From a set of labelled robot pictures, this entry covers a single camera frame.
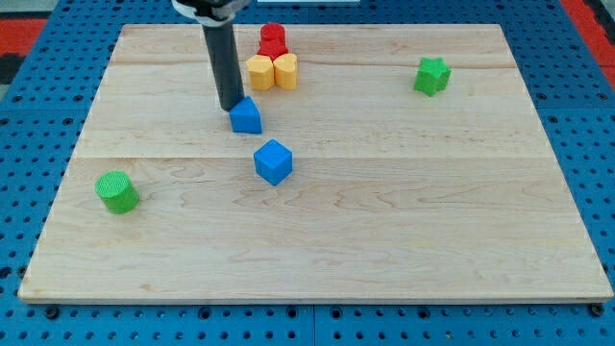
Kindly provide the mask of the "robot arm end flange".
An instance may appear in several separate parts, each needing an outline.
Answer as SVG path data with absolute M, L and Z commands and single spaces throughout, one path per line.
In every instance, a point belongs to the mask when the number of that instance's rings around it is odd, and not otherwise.
M 171 4 L 179 14 L 205 27 L 220 27 L 232 22 L 250 0 L 171 0 Z

